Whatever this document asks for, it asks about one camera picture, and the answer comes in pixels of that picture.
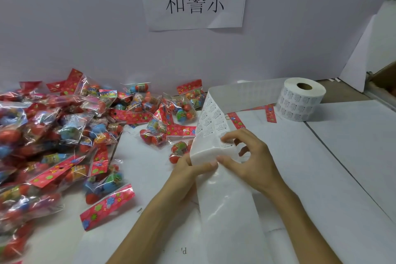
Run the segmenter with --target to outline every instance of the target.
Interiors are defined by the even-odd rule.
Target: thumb
[[[215,171],[218,166],[219,165],[217,164],[217,161],[213,161],[202,165],[194,165],[191,168],[192,168],[192,172],[194,173],[194,176],[197,177],[198,175]]]
[[[231,157],[229,157],[229,156],[217,156],[216,160],[219,161],[219,163],[221,163],[228,170],[231,170],[232,172],[234,172],[239,177],[241,176],[240,172],[241,172],[242,165],[240,163],[238,163],[238,162],[235,162],[233,159],[231,159]]]

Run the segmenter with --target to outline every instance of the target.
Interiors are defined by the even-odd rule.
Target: label roll
[[[285,80],[275,106],[276,113],[292,121],[308,121],[326,89],[316,81],[292,77]]]

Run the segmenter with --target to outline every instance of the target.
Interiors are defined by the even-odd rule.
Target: hand
[[[235,145],[245,143],[246,146],[241,149],[239,156],[250,151],[250,158],[241,164],[228,156],[217,156],[219,163],[268,197],[279,185],[284,184],[268,146],[263,141],[245,128],[229,132],[221,138],[223,142],[231,139],[234,139]]]
[[[217,167],[216,161],[192,166],[190,154],[185,154],[177,161],[169,179],[155,197],[156,201],[163,205],[165,211],[177,212],[195,195],[195,178],[213,172]]]

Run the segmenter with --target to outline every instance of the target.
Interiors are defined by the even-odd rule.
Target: table surface
[[[369,100],[344,82],[319,81],[327,90],[323,103]],[[60,213],[37,220],[37,228],[27,243],[26,253],[19,260],[30,263],[65,263],[73,260],[79,241],[84,234],[80,221],[87,205],[84,193],[78,187],[65,192],[65,209]]]

